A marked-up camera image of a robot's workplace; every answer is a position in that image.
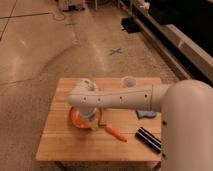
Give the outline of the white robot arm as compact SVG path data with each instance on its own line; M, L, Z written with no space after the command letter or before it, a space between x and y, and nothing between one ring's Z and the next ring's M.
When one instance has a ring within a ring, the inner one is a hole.
M92 81L81 79L68 103L83 117L97 107L159 112L161 171L213 171L213 87L202 81L96 91Z

